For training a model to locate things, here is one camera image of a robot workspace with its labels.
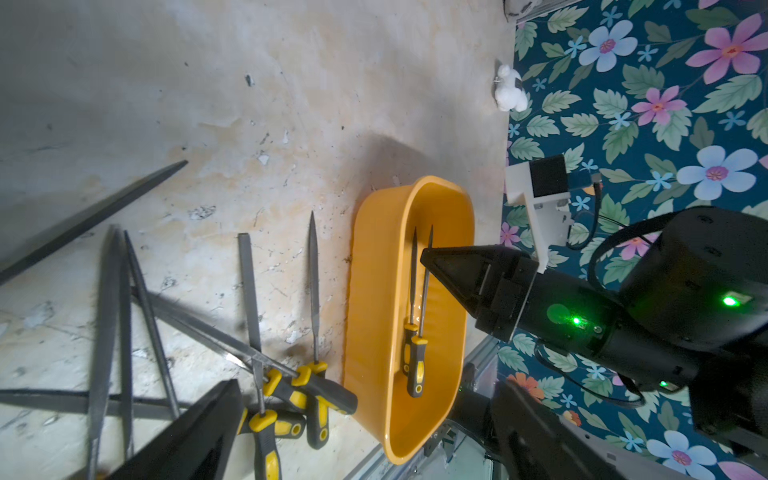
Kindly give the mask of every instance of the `floral carpet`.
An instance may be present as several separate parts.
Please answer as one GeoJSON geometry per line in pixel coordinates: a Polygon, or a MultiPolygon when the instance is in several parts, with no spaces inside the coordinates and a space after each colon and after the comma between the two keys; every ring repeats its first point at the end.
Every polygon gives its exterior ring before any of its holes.
{"type": "MultiPolygon", "coordinates": [[[[528,110],[511,112],[508,164],[564,154],[568,171],[602,173],[598,235],[580,252],[552,247],[551,268],[586,277],[592,252],[639,220],[715,205],[768,220],[766,3],[760,0],[593,0],[518,25],[515,69],[528,110]]],[[[506,199],[499,242],[532,252],[523,207],[506,199]]],[[[587,239],[594,191],[572,195],[571,243],[587,239]]],[[[598,266],[616,289],[647,252],[635,239],[598,266]]],[[[557,414],[608,442],[699,480],[758,480],[724,445],[694,432],[687,391],[610,406],[533,357],[517,331],[499,352],[509,378],[557,414]]],[[[547,351],[602,395],[632,399],[615,372],[547,351]]]]}

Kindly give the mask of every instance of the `concrete floor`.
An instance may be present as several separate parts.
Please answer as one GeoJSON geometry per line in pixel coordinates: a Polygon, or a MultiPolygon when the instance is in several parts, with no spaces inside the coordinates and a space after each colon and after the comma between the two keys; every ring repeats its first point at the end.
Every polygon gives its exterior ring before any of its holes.
{"type": "MultiPolygon", "coordinates": [[[[0,257],[132,180],[190,162],[0,287],[2,388],[88,388],[109,223],[132,233],[151,290],[241,339],[236,235],[249,232],[263,348],[298,365],[311,359],[314,210],[321,358],[334,379],[354,212],[366,195],[444,177],[472,197],[476,242],[498,241],[507,115],[491,91],[515,37],[500,0],[8,0],[0,36],[0,257]]],[[[164,324],[161,335],[180,399],[229,378],[253,391],[245,372],[186,336],[164,324]]],[[[468,344],[481,337],[471,329],[468,344]]],[[[161,397],[137,310],[133,341],[135,394],[161,397]]],[[[280,443],[284,478],[342,478],[376,443],[354,419],[331,422],[323,450],[280,443]]],[[[76,472],[85,427],[83,416],[0,406],[0,476],[76,472]]],[[[137,421],[137,446],[163,427],[137,421]]],[[[238,441],[231,478],[249,475],[248,440],[238,441]]],[[[109,419],[105,469],[120,465],[121,448],[109,419]]]]}

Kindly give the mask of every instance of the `white figurine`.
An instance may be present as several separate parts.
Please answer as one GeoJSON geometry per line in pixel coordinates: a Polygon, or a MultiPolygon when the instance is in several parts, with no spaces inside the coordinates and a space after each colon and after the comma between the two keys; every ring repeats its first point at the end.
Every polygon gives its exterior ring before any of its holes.
{"type": "Polygon", "coordinates": [[[496,89],[493,92],[496,104],[501,111],[524,111],[528,108],[528,98],[523,90],[523,82],[520,74],[509,65],[498,68],[498,75],[494,80],[496,89]]]}

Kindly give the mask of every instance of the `yellow tub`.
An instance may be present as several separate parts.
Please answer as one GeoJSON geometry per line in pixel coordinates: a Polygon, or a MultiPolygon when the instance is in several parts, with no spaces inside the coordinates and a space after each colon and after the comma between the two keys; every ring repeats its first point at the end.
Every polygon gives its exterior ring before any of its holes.
{"type": "MultiPolygon", "coordinates": [[[[448,415],[464,360],[466,311],[436,279],[429,282],[425,312],[424,393],[414,399],[400,372],[403,326],[409,318],[411,239],[419,233],[419,258],[429,228],[434,247],[474,243],[472,202],[462,188],[437,177],[378,190],[355,219],[349,312],[346,322],[344,386],[359,399],[355,419],[400,465],[426,442],[448,415]]],[[[419,263],[416,322],[424,270],[419,263]]]]}

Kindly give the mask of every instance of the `cable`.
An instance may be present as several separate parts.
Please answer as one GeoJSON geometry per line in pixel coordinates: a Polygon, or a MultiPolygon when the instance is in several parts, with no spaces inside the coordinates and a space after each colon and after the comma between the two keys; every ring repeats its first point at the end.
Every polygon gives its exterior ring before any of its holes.
{"type": "Polygon", "coordinates": [[[627,242],[633,238],[641,237],[647,233],[663,230],[664,227],[674,218],[674,216],[680,213],[680,211],[659,215],[658,217],[649,218],[648,220],[642,220],[640,222],[633,223],[632,225],[625,227],[610,237],[606,238],[603,243],[598,245],[598,248],[596,248],[592,253],[592,258],[589,260],[589,265],[587,267],[587,281],[590,285],[592,285],[592,288],[594,288],[599,293],[608,294],[608,290],[605,288],[600,279],[598,279],[598,273],[596,270],[598,260],[602,258],[603,255],[605,255],[611,248],[616,247],[620,243],[627,242]]]}
{"type": "Polygon", "coordinates": [[[587,387],[583,386],[582,384],[580,384],[579,382],[574,380],[571,376],[569,376],[566,372],[560,370],[558,367],[554,366],[554,364],[552,364],[552,362],[550,362],[549,360],[544,358],[544,356],[541,354],[541,347],[542,346],[544,346],[544,344],[541,342],[541,340],[538,340],[536,342],[536,345],[534,346],[534,349],[533,349],[534,357],[539,361],[539,363],[542,364],[543,366],[547,367],[548,369],[563,375],[563,377],[565,377],[565,379],[567,381],[569,381],[569,382],[571,382],[571,383],[573,383],[575,385],[578,385],[580,389],[584,390],[585,392],[588,392],[590,395],[593,395],[593,396],[595,396],[595,397],[597,397],[597,398],[599,398],[601,400],[605,400],[606,402],[608,402],[608,403],[610,403],[612,405],[620,406],[620,407],[623,407],[623,408],[626,408],[626,409],[638,409],[641,406],[645,405],[645,397],[643,397],[643,395],[640,392],[639,388],[629,378],[627,378],[627,377],[625,377],[625,376],[623,376],[621,374],[619,375],[619,378],[621,379],[622,382],[624,382],[624,386],[627,387],[627,390],[629,390],[631,393],[639,396],[640,397],[639,399],[637,399],[637,400],[619,400],[619,399],[615,399],[613,397],[601,395],[601,394],[595,392],[594,390],[590,390],[587,387]]]}
{"type": "Polygon", "coordinates": [[[594,238],[594,234],[598,231],[598,218],[600,216],[600,206],[603,203],[603,192],[602,188],[600,186],[600,182],[595,182],[592,184],[592,187],[594,188],[594,222],[592,222],[592,228],[589,230],[589,235],[587,236],[587,239],[578,245],[570,245],[569,243],[566,243],[566,247],[570,248],[571,250],[583,250],[594,238]]]}

